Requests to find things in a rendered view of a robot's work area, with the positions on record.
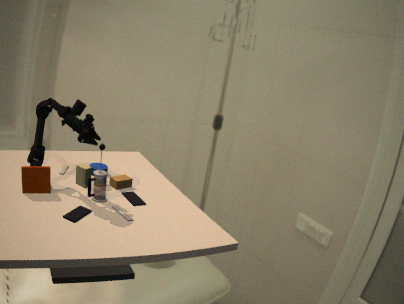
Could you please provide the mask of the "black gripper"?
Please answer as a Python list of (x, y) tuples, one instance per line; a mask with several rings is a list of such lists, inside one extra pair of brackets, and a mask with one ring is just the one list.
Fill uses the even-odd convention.
[[(101, 138), (98, 136), (98, 134), (94, 131), (94, 124), (89, 124), (87, 125), (86, 128), (82, 128), (81, 125), (79, 124), (79, 122), (81, 122), (82, 120), (78, 119), (75, 124), (72, 126), (73, 132), (77, 131), (77, 133), (79, 133), (79, 137), (77, 138), (78, 141), (81, 143), (86, 143), (86, 144), (91, 144), (91, 145), (95, 145), (97, 146), (98, 143), (96, 140), (101, 140)], [(93, 126), (94, 125), (94, 126)], [(92, 127), (93, 126), (93, 127)], [(83, 140), (83, 141), (82, 141)]]

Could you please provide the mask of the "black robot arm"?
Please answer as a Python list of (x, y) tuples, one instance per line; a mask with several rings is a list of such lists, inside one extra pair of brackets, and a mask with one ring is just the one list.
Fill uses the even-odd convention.
[[(49, 106), (50, 107), (49, 107)], [(62, 117), (62, 126), (65, 123), (72, 128), (75, 122), (78, 120), (76, 116), (80, 116), (83, 113), (85, 107), (87, 105), (84, 104), (81, 100), (77, 99), (76, 103), (73, 105), (73, 108), (65, 107), (60, 105), (56, 100), (49, 98), (48, 100), (41, 101), (36, 107), (36, 116), (37, 116), (37, 128), (36, 128), (36, 135), (34, 140), (34, 145), (31, 147), (31, 152), (28, 156), (28, 163), (30, 166), (42, 166), (44, 155), (45, 155), (45, 147), (42, 145), (43, 142), (43, 132), (44, 132), (44, 125), (45, 119), (49, 116), (49, 113), (52, 109), (57, 111), (59, 117)], [(85, 119), (79, 122), (82, 128), (86, 128), (87, 125), (91, 124), (95, 120), (92, 115), (87, 114)], [(86, 126), (86, 127), (85, 127)]]

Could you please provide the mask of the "blue short cylinder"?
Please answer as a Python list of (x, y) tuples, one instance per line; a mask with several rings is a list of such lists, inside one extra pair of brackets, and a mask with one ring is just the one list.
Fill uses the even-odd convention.
[(107, 169), (108, 169), (108, 166), (106, 164), (103, 164), (103, 163), (91, 163), (89, 165), (89, 167), (92, 168), (92, 171), (91, 171), (92, 176), (94, 176), (94, 170), (100, 170), (100, 168), (101, 168), (101, 171), (107, 172)]

